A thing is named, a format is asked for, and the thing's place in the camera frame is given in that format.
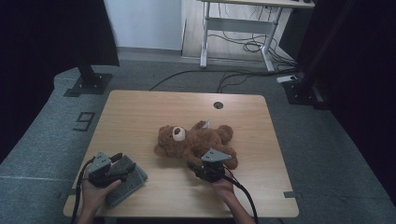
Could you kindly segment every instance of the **finger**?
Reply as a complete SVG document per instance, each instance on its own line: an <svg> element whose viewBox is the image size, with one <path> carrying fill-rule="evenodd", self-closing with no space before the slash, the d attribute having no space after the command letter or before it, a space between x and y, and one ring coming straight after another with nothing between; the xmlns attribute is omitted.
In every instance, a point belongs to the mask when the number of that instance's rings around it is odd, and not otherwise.
<svg viewBox="0 0 396 224"><path fill-rule="evenodd" d="M85 168L85 171L84 171L84 172L85 172L85 173L84 173L84 178L86 178L86 179L87 179L87 178L89 177L89 175L90 175L90 174L88 174L88 170L90 169L90 166L91 166L91 165L88 165L88 166Z"/></svg>
<svg viewBox="0 0 396 224"><path fill-rule="evenodd" d="M105 192L109 193L111 190L116 189L121 184L121 180L116 180L105 188Z"/></svg>

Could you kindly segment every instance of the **dark background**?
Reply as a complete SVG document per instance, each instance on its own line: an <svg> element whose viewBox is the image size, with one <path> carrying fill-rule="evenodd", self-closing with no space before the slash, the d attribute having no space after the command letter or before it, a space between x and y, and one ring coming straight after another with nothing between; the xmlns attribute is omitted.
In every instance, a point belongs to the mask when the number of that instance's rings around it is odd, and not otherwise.
<svg viewBox="0 0 396 224"><path fill-rule="evenodd" d="M394 204L395 8L394 1L318 0L295 54Z"/></svg>
<svg viewBox="0 0 396 224"><path fill-rule="evenodd" d="M0 161L53 90L53 78L88 64L119 65L102 0L0 2Z"/></svg>

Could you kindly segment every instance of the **teddy bear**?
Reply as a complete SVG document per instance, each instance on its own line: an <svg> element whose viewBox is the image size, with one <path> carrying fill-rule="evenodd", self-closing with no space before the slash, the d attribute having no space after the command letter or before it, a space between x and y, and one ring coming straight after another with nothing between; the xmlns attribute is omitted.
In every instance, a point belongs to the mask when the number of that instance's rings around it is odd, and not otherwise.
<svg viewBox="0 0 396 224"><path fill-rule="evenodd" d="M161 157L181 158L196 165L202 165L201 158L213 148L231 156L224 162L227 168L233 170L238 165L236 152L226 144L233 138L233 129L228 125L220 125L210 129L206 121L199 121L189 131L182 127L165 126L158 131L158 144L155 154Z"/></svg>

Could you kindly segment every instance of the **human hand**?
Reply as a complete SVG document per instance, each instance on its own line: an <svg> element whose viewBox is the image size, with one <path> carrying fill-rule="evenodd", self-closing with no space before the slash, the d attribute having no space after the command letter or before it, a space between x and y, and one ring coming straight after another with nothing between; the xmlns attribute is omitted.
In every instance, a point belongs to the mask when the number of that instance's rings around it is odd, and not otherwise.
<svg viewBox="0 0 396 224"><path fill-rule="evenodd" d="M105 201L105 198L107 194L113 190L116 189L120 184L120 180L116 180L113 183L111 183L109 186L107 186L104 189L97 188L94 186L88 179L89 179L89 174L88 174L89 167L85 169L84 173L84 179L81 183L82 185L82 200L83 200L83 205L82 205L82 210L85 212L94 212L99 209L99 207L102 205L102 203Z"/></svg>
<svg viewBox="0 0 396 224"><path fill-rule="evenodd" d="M227 169L225 169L225 175L230 178L233 178L232 174ZM229 198L230 196L234 196L233 183L231 183L228 180L222 178L212 183L212 187L223 201Z"/></svg>

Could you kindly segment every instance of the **wooden table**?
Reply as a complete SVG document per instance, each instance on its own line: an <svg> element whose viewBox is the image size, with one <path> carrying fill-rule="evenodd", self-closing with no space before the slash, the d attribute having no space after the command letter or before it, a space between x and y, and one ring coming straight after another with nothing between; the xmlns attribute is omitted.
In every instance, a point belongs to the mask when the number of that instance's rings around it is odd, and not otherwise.
<svg viewBox="0 0 396 224"><path fill-rule="evenodd" d="M214 107L223 104L222 109ZM227 206L210 185L195 177L186 162L154 154L158 130L177 125L190 129L199 120L210 128L233 127L229 146L237 152L235 177L250 192L259 217L296 217L294 198L265 100L260 95L160 91L113 91L93 134L82 164L103 151L128 155L148 174L148 181L114 209L106 205L103 217L230 217ZM245 194L235 188L252 215ZM68 197L64 214L72 215L75 196Z"/></svg>
<svg viewBox="0 0 396 224"><path fill-rule="evenodd" d="M265 65L269 72L274 72L271 61L269 48L274 38L277 24L279 22L282 9L284 7L291 8L313 8L315 4L311 1L305 3L303 0L298 2L291 0L198 0L206 3L205 17L204 17L204 40L201 46L201 61L200 67L206 68L207 60L207 33L209 30L214 31L229 31L239 33L261 34L267 35L267 41L263 46L261 53L264 58ZM278 7L276 17L273 21L253 21L253 20L236 20L227 18L213 18L209 16L210 3L225 3L225 4L239 4L239 5L254 5L254 6L268 6Z"/></svg>

